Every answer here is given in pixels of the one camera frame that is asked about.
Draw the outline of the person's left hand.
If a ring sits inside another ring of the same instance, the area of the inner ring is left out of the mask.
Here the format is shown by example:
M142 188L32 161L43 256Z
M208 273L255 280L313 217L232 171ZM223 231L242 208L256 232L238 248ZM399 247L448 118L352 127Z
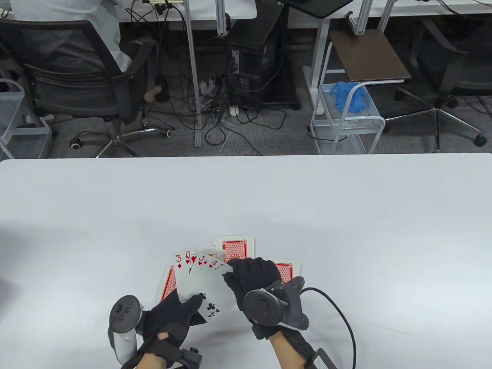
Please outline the person's left hand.
M198 310L204 298L195 294L181 302L173 291L162 302L146 313L142 338L137 351L137 369L171 368L181 357L181 345L188 335L190 326L197 321Z

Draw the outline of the person's right hand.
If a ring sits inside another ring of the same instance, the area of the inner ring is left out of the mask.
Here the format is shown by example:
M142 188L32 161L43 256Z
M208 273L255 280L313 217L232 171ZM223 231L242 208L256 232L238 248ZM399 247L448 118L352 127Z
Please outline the person's right hand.
M239 310L251 322L255 337L270 339L282 333L295 346L304 345L302 331L309 327L300 299L304 279L299 276L283 283L274 262L260 257L234 259L229 266L233 270L223 276L224 280Z

